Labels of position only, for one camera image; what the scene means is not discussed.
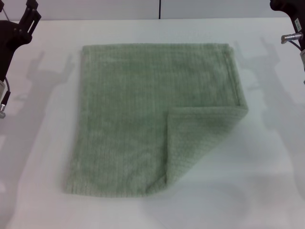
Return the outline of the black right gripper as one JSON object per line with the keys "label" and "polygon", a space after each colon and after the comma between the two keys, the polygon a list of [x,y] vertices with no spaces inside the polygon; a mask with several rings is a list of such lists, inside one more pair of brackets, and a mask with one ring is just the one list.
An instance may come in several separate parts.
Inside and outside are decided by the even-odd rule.
{"label": "black right gripper", "polygon": [[305,0],[270,0],[270,7],[273,11],[286,13],[295,32],[305,31]]}

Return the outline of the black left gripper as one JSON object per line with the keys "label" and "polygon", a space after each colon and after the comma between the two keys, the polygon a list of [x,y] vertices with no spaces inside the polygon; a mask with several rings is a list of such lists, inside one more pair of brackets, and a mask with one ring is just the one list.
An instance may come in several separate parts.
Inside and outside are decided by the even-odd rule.
{"label": "black left gripper", "polygon": [[0,79],[4,80],[15,51],[22,45],[29,44],[32,34],[41,19],[36,0],[27,0],[19,23],[0,21]]}

